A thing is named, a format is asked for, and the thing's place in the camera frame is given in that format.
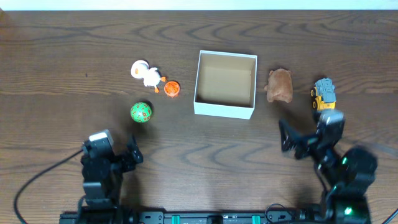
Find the yellow grey toy truck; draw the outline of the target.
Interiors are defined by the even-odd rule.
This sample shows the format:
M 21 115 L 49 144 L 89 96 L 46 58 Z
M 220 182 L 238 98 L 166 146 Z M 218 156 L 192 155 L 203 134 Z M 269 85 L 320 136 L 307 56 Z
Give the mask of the yellow grey toy truck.
M 310 96 L 312 98 L 312 108 L 314 110 L 335 109 L 335 86 L 330 78 L 322 78 L 316 81 L 310 91 Z

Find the green patterned ball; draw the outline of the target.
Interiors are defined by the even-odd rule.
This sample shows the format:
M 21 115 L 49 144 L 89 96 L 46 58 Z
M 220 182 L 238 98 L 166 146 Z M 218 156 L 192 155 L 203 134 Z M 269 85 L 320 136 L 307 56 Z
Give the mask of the green patterned ball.
M 145 123 L 152 117 L 152 108 L 145 102 L 138 102 L 131 107 L 131 118 L 137 123 Z

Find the brown plush toy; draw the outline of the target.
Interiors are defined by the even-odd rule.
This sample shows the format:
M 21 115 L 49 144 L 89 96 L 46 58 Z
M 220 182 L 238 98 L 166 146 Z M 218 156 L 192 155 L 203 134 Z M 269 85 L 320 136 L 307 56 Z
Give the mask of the brown plush toy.
M 264 87 L 267 101 L 284 101 L 290 103 L 293 99 L 292 72 L 283 68 L 271 70 L 268 83 Z

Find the white pink duck toy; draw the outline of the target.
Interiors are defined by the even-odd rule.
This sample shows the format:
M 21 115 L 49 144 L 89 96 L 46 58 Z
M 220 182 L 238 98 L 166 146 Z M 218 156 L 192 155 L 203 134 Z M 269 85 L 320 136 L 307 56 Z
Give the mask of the white pink duck toy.
M 157 85 L 166 82 L 166 77 L 160 75 L 157 67 L 150 67 L 145 60 L 137 60 L 131 66 L 131 76 L 136 79 L 143 79 L 144 86 L 153 86 L 154 91 L 159 93 Z

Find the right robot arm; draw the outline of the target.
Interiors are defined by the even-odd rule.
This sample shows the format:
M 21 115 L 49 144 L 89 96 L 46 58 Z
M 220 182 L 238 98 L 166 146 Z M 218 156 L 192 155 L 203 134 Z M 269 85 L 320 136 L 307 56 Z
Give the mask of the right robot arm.
M 370 223 L 365 193 L 376 179 L 377 157 L 364 147 L 355 146 L 339 155 L 335 146 L 341 139 L 345 120 L 319 119 L 313 134 L 302 135 L 279 121 L 283 152 L 294 151 L 297 160 L 311 157 L 322 186 L 318 209 L 311 209 L 302 220 L 323 223 Z

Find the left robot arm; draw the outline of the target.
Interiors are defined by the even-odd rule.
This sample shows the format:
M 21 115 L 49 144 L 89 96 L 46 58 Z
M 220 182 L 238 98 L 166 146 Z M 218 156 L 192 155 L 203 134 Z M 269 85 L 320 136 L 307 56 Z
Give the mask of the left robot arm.
M 127 149 L 116 155 L 113 140 L 102 132 L 81 146 L 83 190 L 75 223 L 137 223 L 138 217 L 120 204 L 123 174 L 133 171 L 144 158 L 131 136 Z

